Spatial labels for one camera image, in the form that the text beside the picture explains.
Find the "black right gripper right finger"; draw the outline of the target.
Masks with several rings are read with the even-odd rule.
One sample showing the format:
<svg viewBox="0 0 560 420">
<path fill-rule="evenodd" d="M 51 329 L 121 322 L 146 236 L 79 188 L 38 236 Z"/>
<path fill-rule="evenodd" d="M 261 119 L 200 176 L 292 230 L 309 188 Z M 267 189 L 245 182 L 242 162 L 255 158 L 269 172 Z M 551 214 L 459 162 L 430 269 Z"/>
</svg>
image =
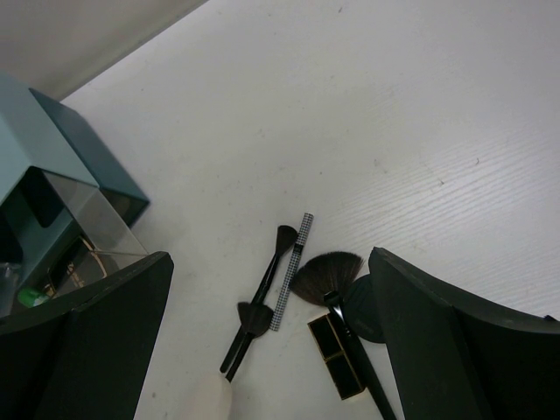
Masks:
<svg viewBox="0 0 560 420">
<path fill-rule="evenodd" d="M 408 419 L 557 419 L 559 321 L 496 304 L 384 248 L 368 267 Z"/>
</svg>

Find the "black round compact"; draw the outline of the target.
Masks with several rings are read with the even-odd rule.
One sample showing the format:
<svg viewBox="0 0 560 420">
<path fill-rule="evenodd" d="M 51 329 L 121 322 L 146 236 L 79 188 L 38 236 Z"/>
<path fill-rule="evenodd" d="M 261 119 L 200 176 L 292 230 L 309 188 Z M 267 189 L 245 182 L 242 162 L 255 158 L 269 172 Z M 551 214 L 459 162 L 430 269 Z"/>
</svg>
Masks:
<svg viewBox="0 0 560 420">
<path fill-rule="evenodd" d="M 386 343 L 369 275 L 351 283 L 344 294 L 343 306 L 345 321 L 354 333 L 368 342 Z"/>
</svg>

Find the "small black angled brush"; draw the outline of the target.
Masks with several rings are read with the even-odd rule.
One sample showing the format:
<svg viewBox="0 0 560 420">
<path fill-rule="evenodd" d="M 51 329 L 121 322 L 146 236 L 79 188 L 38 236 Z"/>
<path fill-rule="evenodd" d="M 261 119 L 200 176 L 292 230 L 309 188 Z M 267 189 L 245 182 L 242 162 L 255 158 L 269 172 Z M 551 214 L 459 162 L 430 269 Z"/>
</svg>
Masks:
<svg viewBox="0 0 560 420">
<path fill-rule="evenodd" d="M 298 231 L 294 227 L 288 225 L 280 225 L 277 228 L 275 254 L 272 256 L 269 267 L 266 269 L 265 274 L 257 288 L 257 291 L 250 301 L 251 304 L 261 304 L 263 302 L 270 289 L 270 286 L 274 279 L 274 275 L 276 274 L 277 266 L 280 262 L 280 259 L 294 245 L 297 238 Z M 224 361 L 220 365 L 220 371 L 223 374 L 227 372 L 227 368 L 229 368 L 231 363 L 233 362 L 234 356 L 238 351 L 238 347 L 242 343 L 242 337 L 242 328 L 239 327 L 238 332 L 227 351 Z"/>
</svg>

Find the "black gold lipstick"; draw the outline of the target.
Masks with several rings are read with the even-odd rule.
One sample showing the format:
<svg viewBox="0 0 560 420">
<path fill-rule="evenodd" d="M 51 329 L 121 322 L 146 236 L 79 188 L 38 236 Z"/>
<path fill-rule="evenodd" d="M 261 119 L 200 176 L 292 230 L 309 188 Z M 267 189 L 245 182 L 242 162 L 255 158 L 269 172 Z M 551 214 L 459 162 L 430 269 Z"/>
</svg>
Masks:
<svg viewBox="0 0 560 420">
<path fill-rule="evenodd" d="M 346 400 L 363 392 L 365 385 L 354 369 L 352 357 L 333 316 L 325 314 L 309 322 L 308 327 L 340 399 Z"/>
</svg>

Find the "clear acrylic drawer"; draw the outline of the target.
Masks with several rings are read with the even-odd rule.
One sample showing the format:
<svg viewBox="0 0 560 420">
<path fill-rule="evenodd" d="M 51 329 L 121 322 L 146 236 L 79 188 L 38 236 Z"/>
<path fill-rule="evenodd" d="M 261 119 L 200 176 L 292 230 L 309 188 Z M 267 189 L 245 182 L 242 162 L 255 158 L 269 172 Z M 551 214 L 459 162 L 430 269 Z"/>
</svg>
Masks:
<svg viewBox="0 0 560 420">
<path fill-rule="evenodd" d="M 79 236 L 104 261 L 103 279 L 147 254 L 101 188 L 36 167 L 1 177 L 2 317 L 74 292 L 48 297 L 41 286 Z"/>
</svg>

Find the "small black fan brush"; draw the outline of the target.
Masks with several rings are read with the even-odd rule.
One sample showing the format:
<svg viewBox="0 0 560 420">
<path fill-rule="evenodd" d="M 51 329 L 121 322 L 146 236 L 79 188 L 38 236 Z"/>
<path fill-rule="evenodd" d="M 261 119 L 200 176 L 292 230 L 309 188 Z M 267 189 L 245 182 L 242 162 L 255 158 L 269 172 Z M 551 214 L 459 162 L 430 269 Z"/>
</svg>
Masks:
<svg viewBox="0 0 560 420">
<path fill-rule="evenodd" d="M 220 367 L 229 382 L 234 379 L 251 342 L 269 330 L 274 314 L 271 308 L 262 303 L 239 302 L 237 311 L 241 326 Z"/>
</svg>

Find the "light blue drawer box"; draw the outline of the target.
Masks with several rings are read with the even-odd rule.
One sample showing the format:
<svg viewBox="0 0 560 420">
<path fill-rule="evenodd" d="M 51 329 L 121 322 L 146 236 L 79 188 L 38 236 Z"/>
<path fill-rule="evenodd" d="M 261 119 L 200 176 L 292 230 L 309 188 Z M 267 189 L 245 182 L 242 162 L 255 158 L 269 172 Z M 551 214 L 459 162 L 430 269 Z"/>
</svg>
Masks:
<svg viewBox="0 0 560 420">
<path fill-rule="evenodd" d="M 101 188 L 129 229 L 149 204 L 80 114 L 3 74 L 1 177 L 19 175 L 30 167 Z"/>
</svg>

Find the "black gold square compact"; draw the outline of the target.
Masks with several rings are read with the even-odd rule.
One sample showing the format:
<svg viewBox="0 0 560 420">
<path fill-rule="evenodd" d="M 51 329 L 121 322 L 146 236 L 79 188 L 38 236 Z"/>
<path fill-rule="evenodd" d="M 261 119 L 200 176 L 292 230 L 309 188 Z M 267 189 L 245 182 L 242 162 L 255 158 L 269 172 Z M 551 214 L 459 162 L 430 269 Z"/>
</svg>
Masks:
<svg viewBox="0 0 560 420">
<path fill-rule="evenodd" d="M 79 236 L 47 270 L 41 290 L 54 298 L 84 288 L 107 275 L 102 257 L 84 236 Z"/>
</svg>

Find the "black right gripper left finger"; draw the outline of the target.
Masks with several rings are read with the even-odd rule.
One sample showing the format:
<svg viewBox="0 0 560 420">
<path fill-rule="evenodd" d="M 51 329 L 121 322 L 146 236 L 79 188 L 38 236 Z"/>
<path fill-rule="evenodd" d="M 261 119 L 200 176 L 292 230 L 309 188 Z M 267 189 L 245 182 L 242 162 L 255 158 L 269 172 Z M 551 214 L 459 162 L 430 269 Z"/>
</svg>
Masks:
<svg viewBox="0 0 560 420">
<path fill-rule="evenodd" d="M 80 290 L 1 320 L 3 419 L 131 419 L 174 263 L 147 255 Z"/>
</svg>

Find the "white round powder puff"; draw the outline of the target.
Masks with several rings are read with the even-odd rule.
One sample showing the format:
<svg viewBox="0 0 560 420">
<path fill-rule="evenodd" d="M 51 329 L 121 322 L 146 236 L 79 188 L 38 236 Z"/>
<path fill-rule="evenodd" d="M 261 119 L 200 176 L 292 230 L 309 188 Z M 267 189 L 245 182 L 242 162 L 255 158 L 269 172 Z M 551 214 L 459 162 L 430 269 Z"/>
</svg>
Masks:
<svg viewBox="0 0 560 420">
<path fill-rule="evenodd" d="M 208 374 L 187 392 L 175 418 L 227 420 L 232 403 L 231 383 L 222 374 Z"/>
</svg>

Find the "long black fan brush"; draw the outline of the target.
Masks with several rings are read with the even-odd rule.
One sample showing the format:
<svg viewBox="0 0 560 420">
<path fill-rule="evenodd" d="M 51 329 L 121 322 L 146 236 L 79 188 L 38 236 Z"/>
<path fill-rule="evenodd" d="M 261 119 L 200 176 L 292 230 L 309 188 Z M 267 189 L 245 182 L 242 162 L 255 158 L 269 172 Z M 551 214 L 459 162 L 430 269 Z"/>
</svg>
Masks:
<svg viewBox="0 0 560 420">
<path fill-rule="evenodd" d="M 364 260 L 354 253 L 334 251 L 318 255 L 298 269 L 290 284 L 293 294 L 305 302 L 325 307 L 342 333 L 354 369 L 370 393 L 383 419 L 396 414 L 379 381 L 377 373 L 358 336 L 350 329 L 343 313 L 343 297 L 358 277 Z"/>
</svg>

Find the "checkered makeup pencil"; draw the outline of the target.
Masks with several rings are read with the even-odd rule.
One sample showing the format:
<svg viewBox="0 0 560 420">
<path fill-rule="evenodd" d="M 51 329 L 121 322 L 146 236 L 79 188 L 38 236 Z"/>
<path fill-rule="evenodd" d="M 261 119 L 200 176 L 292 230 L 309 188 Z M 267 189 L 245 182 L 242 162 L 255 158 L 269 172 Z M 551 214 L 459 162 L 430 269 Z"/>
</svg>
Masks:
<svg viewBox="0 0 560 420">
<path fill-rule="evenodd" d="M 298 230 L 297 239 L 291 251 L 289 264 L 285 272 L 283 284 L 280 289 L 276 307 L 273 311 L 273 317 L 269 325 L 269 329 L 277 332 L 280 328 L 284 311 L 288 303 L 289 295 L 291 293 L 291 282 L 298 271 L 301 257 L 307 243 L 309 234 L 311 232 L 314 215 L 312 213 L 305 213 Z"/>
</svg>

